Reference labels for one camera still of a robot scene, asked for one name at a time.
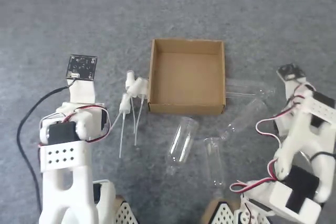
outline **plastic bottle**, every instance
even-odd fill
[[[268,109],[261,99],[254,99],[248,105],[242,108],[235,119],[224,129],[220,129],[219,135],[222,140],[229,140],[233,134],[243,131],[246,127],[255,124],[262,119]]]
[[[226,187],[225,167],[222,163],[219,151],[220,138],[210,137],[204,140],[206,150],[206,162],[211,187],[215,189],[215,197],[222,198]]]
[[[183,165],[194,141],[198,123],[187,117],[182,117],[166,155],[166,173],[173,175],[177,168]]]

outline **wire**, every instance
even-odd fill
[[[248,185],[247,183],[245,182],[241,182],[240,180],[237,180],[236,183],[233,183],[230,185],[230,191],[234,192],[234,193],[245,193],[257,186],[260,186],[261,184],[263,183],[266,183],[266,182],[274,182],[274,181],[277,181],[277,177],[275,176],[274,172],[273,172],[273,169],[271,169],[271,166],[276,162],[277,159],[272,159],[270,162],[268,162],[267,164],[267,172],[269,174],[270,177],[266,177],[266,178],[263,178],[263,179],[260,179],[256,182],[254,182],[253,184],[251,185]],[[235,190],[233,189],[233,187],[241,187],[241,189],[238,189],[238,190]]]
[[[248,210],[248,212],[249,212],[249,214],[250,214],[250,216],[249,216],[249,219],[248,219],[248,224],[251,224],[251,220],[252,220],[252,213],[251,213],[251,210],[248,208],[248,206],[247,206],[247,204],[245,203],[245,206],[246,206],[246,208],[247,208],[247,210]]]
[[[107,119],[108,119],[108,122],[109,122],[109,128],[108,128],[108,131],[106,132],[106,134],[104,134],[103,136],[100,136],[98,138],[95,138],[95,139],[92,139],[92,140],[86,140],[86,142],[88,143],[93,143],[93,142],[97,142],[101,139],[104,139],[105,137],[107,137],[111,130],[112,130],[112,127],[111,127],[111,120],[110,120],[110,115],[109,115],[109,112],[107,111],[106,108],[104,108],[103,106],[100,106],[100,105],[95,105],[95,104],[92,104],[92,105],[85,105],[85,106],[81,106],[81,107],[78,107],[78,108],[75,108],[74,109],[74,112],[72,112],[71,114],[69,114],[68,116],[66,116],[62,123],[65,123],[65,122],[69,122],[69,120],[77,113],[78,110],[84,110],[84,109],[93,109],[93,108],[99,108],[103,111],[106,112],[107,114]]]
[[[263,132],[263,131],[261,131],[261,130],[258,128],[258,126],[259,126],[259,124],[262,123],[262,122],[273,121],[273,120],[275,120],[276,118],[279,118],[279,117],[281,117],[281,116],[283,116],[283,115],[288,114],[288,113],[291,112],[291,110],[294,109],[296,106],[297,106],[297,104],[294,104],[292,107],[290,107],[290,108],[288,108],[288,109],[286,109],[286,110],[280,112],[280,113],[277,114],[277,115],[272,116],[271,118],[267,118],[267,119],[262,119],[262,120],[260,120],[259,122],[256,123],[256,131],[257,131],[260,135],[264,135],[264,136],[272,136],[272,137],[274,137],[274,138],[278,141],[278,143],[279,143],[279,148],[281,148],[281,140],[280,140],[280,138],[279,138],[277,135],[272,134],[272,133],[269,133],[269,132]]]
[[[319,155],[325,155],[325,156],[330,156],[336,159],[336,153],[330,153],[330,152],[317,152],[315,153],[311,158],[310,158],[310,162],[312,162],[316,157],[318,157]]]
[[[39,189],[39,185],[38,185],[38,181],[37,181],[37,177],[36,174],[34,172],[34,169],[25,153],[25,151],[23,150],[22,144],[21,144],[21,139],[20,139],[20,134],[21,134],[21,130],[23,125],[25,124],[25,122],[28,120],[28,118],[30,117],[30,115],[33,113],[33,111],[44,101],[46,100],[48,97],[52,96],[53,94],[59,93],[61,91],[63,91],[64,89],[68,89],[71,85],[73,85],[73,83],[76,81],[76,79],[74,79],[74,81],[64,87],[52,90],[51,92],[47,93],[46,95],[44,95],[41,99],[39,99],[35,105],[27,112],[27,114],[23,117],[23,119],[20,121],[20,124],[17,128],[17,132],[16,132],[16,144],[17,147],[20,151],[20,154],[22,156],[22,158],[24,159],[30,174],[32,175],[33,181],[34,181],[34,186],[35,186],[35,193],[36,193],[36,201],[37,201],[37,208],[39,213],[42,212],[42,203],[41,203],[41,197],[40,197],[40,189]]]
[[[44,118],[42,118],[42,119],[40,120],[40,124],[39,124],[39,125],[40,125],[40,129],[42,128],[43,120],[48,119],[48,118],[50,118],[50,117],[52,117],[52,116],[54,116],[54,115],[63,115],[64,118],[66,117],[64,113],[59,113],[59,112],[55,112],[55,113],[53,113],[53,114],[47,115],[47,116],[45,116]]]

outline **perforated plate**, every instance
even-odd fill
[[[233,223],[234,223],[233,213],[231,212],[228,204],[222,203],[219,206],[211,224],[233,224]]]
[[[138,224],[138,221],[127,202],[121,204],[115,218],[115,224]]]
[[[237,210],[235,211],[235,219],[237,219],[237,221],[235,223],[238,224],[271,224],[271,222],[268,220],[267,217],[262,216],[260,214],[258,214],[258,216],[252,216],[251,222],[250,221],[250,213],[248,212],[248,210],[246,211],[241,211],[241,210]]]
[[[41,172],[88,165],[91,162],[88,143],[75,141],[40,148]]]

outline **gray carpet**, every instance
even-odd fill
[[[153,38],[222,39],[227,76],[266,79],[279,87],[273,105],[280,109],[284,87],[275,69],[293,61],[318,90],[336,98],[335,13],[336,0],[0,0],[0,222],[37,221],[33,183],[15,144],[16,129],[41,96],[65,84],[69,54],[99,56],[97,101],[115,117],[126,70],[148,76]],[[39,119],[68,99],[67,91],[51,97],[23,128],[23,146],[36,172]],[[201,139],[216,135],[247,102],[228,102],[221,116],[196,116],[198,141],[172,177],[164,174],[165,154],[179,116],[145,110],[137,148],[129,116],[121,160],[120,125],[92,145],[93,177],[113,181],[142,224],[197,223],[213,195]],[[222,149],[227,183],[265,176],[276,148],[276,141],[252,128],[236,136]],[[225,197],[238,196],[226,189]],[[319,223],[336,223],[335,207],[333,194]],[[274,223],[287,222],[275,218]]]

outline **clear tube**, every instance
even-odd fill
[[[226,79],[226,97],[251,97],[267,100],[275,95],[275,89],[262,81]]]
[[[267,106],[261,99],[252,100],[230,124],[224,129],[218,130],[221,139],[227,141],[232,137],[232,134],[239,133],[248,126],[257,123],[266,115],[267,111]]]
[[[204,140],[206,150],[206,161],[209,181],[215,189],[217,198],[223,197],[223,190],[226,187],[225,169],[219,151],[220,138],[210,137]]]
[[[186,162],[197,129],[198,123],[195,120],[187,117],[181,118],[180,124],[166,155],[166,172],[168,174],[173,175],[176,172],[176,169]]]

